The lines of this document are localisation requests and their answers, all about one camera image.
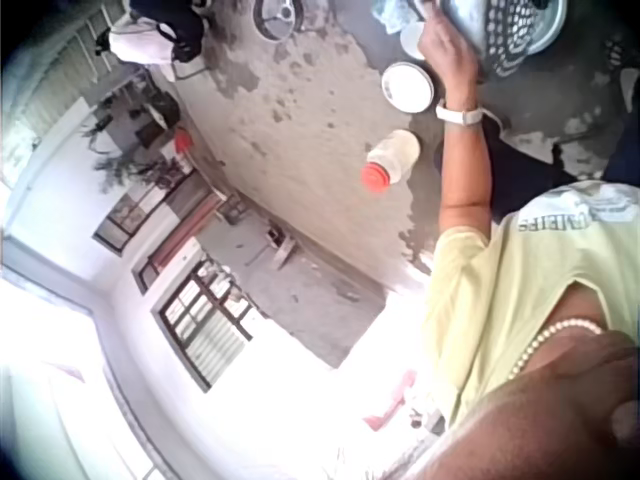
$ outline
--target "bead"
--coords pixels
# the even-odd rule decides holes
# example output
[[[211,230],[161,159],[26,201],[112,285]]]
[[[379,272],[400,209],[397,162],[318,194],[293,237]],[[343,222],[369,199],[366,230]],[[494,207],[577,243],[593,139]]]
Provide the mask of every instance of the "bead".
[[[535,340],[533,340],[529,344],[527,349],[522,353],[522,355],[518,359],[518,362],[516,363],[516,365],[511,370],[508,380],[513,380],[515,377],[517,377],[520,374],[524,366],[529,361],[529,358],[538,350],[540,345],[542,345],[552,335],[569,327],[582,327],[593,332],[596,335],[600,335],[603,332],[602,328],[600,328],[594,322],[590,320],[584,320],[581,318],[571,318],[571,319],[567,319],[567,320],[563,320],[561,322],[555,323],[554,325],[551,325],[550,327],[540,332],[540,334],[538,334]]]

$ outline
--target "concrete floor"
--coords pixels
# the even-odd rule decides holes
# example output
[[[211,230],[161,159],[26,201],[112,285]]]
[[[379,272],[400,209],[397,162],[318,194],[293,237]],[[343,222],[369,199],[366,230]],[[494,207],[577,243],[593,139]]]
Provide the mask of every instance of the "concrete floor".
[[[338,368],[378,314],[376,298],[300,248],[281,269],[272,263],[269,226],[249,212],[233,227],[214,220],[200,234],[202,248],[231,269],[261,311],[327,365]]]
[[[255,32],[248,0],[221,2],[224,32],[206,42],[212,70],[178,82],[177,91],[236,188],[385,287],[420,289],[437,239],[439,179],[430,159],[442,125],[433,109],[405,115],[382,96],[380,72],[405,57],[369,0],[333,0],[324,10],[317,7],[328,0],[306,1],[314,2],[306,31],[278,45]],[[603,3],[571,2],[551,49],[481,88],[485,103],[510,117],[511,142],[542,160],[553,139],[601,126],[568,149],[573,173],[602,168],[621,129],[622,100],[601,48],[619,26]],[[360,169],[397,128],[420,136],[421,159],[406,182],[373,195]]]

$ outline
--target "white watch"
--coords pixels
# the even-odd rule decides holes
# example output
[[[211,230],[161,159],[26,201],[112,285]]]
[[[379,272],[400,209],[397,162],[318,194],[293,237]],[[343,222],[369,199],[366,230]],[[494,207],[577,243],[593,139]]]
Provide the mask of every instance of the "white watch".
[[[455,123],[457,125],[462,125],[464,127],[480,123],[482,121],[483,115],[484,110],[482,108],[478,108],[470,112],[455,112],[453,110],[447,110],[445,108],[444,99],[440,100],[440,103],[436,107],[436,117],[438,117],[440,120],[444,120],[445,122],[449,123]]]

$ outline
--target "yellow t-shirt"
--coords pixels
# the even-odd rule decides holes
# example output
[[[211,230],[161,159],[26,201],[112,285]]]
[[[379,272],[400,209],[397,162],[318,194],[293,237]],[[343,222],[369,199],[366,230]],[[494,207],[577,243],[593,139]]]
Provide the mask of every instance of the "yellow t-shirt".
[[[595,290],[610,329],[638,339],[640,189],[581,182],[438,241],[423,326],[435,401],[448,425],[506,382],[565,289]]]

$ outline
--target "hand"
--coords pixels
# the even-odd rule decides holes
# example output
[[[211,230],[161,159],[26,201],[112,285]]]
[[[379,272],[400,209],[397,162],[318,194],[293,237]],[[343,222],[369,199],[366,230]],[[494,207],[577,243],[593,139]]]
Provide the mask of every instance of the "hand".
[[[467,40],[433,2],[425,4],[427,20],[418,49],[444,83],[447,108],[477,107],[478,61]]]

